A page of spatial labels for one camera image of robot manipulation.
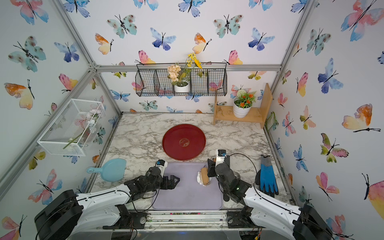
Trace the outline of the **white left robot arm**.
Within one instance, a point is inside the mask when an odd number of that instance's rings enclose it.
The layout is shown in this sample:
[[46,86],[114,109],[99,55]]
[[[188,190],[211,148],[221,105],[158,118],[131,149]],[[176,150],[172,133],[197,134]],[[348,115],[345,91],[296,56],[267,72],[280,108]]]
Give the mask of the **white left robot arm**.
[[173,190],[180,178],[164,176],[165,167],[149,168],[143,176],[128,180],[112,189],[95,193],[61,193],[40,213],[34,222],[37,240],[66,240],[70,236],[96,227],[111,227],[129,211],[127,203],[142,199],[146,193]]

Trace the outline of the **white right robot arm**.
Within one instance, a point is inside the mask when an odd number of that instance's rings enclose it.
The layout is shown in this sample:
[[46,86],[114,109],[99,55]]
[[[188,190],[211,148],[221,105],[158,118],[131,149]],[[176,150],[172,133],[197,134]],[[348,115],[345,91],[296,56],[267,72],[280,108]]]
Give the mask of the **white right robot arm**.
[[333,232],[310,205],[303,207],[281,202],[236,177],[228,164],[208,159],[208,176],[216,177],[224,201],[244,207],[242,225],[264,227],[289,240],[332,240]]

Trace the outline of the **white dough piece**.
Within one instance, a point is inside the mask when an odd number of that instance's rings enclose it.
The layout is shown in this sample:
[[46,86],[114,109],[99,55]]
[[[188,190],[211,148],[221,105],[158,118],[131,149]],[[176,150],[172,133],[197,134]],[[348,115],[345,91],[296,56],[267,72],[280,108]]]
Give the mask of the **white dough piece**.
[[198,182],[199,185],[201,185],[201,186],[204,185],[203,177],[202,177],[202,173],[201,173],[201,172],[198,172],[198,175],[197,175],[197,182]]

